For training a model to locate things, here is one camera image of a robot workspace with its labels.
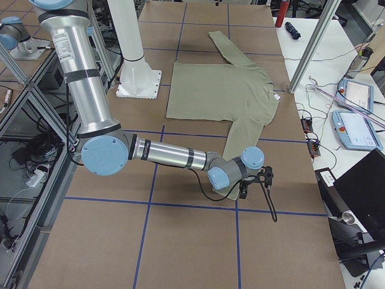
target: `blue and white tablet device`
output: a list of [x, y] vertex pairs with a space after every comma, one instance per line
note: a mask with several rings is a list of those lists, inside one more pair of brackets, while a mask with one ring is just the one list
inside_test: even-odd
[[338, 85], [336, 97], [364, 113], [368, 110], [373, 112], [372, 85], [344, 78]]
[[371, 122], [352, 111], [334, 111], [331, 115], [334, 130], [347, 149], [371, 151], [383, 149], [383, 145]]

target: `red cylinder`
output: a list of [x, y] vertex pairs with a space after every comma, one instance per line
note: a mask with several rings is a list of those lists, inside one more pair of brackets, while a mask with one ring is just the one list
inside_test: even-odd
[[279, 7], [278, 17], [276, 20], [276, 27], [281, 27], [283, 23], [283, 18], [286, 16], [286, 12], [288, 12], [290, 0], [282, 0], [281, 6]]

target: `device screen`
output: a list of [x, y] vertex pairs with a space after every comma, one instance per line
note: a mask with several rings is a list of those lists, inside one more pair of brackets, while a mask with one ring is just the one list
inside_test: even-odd
[[340, 113], [340, 115], [352, 145], [376, 147], [377, 142], [361, 115], [356, 113]]
[[345, 97], [351, 101], [348, 104], [357, 104], [360, 107], [369, 109], [370, 88], [367, 85], [348, 81], [346, 85]]

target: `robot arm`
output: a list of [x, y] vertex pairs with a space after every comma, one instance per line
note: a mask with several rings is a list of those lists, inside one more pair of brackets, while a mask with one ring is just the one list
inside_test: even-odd
[[43, 28], [52, 36], [81, 119], [81, 156], [84, 166], [98, 175], [112, 175], [127, 160], [141, 159], [185, 169], [208, 171], [217, 190], [240, 179], [257, 175], [263, 153], [247, 148], [241, 156], [226, 161], [214, 152], [203, 152], [140, 138], [124, 132], [109, 110], [106, 94], [86, 34], [90, 23], [86, 0], [30, 0]]
[[16, 16], [1, 19], [0, 43], [7, 49], [18, 47], [23, 55], [29, 55], [37, 51], [37, 45], [23, 22]]

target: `olive cloth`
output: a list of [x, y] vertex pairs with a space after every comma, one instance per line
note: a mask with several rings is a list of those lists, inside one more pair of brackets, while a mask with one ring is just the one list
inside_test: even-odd
[[[223, 152], [223, 158], [229, 160], [256, 145], [279, 102], [263, 68], [250, 61], [222, 32], [209, 32], [209, 36], [230, 64], [174, 63], [166, 116], [232, 121]], [[238, 196], [235, 191], [232, 199]]]

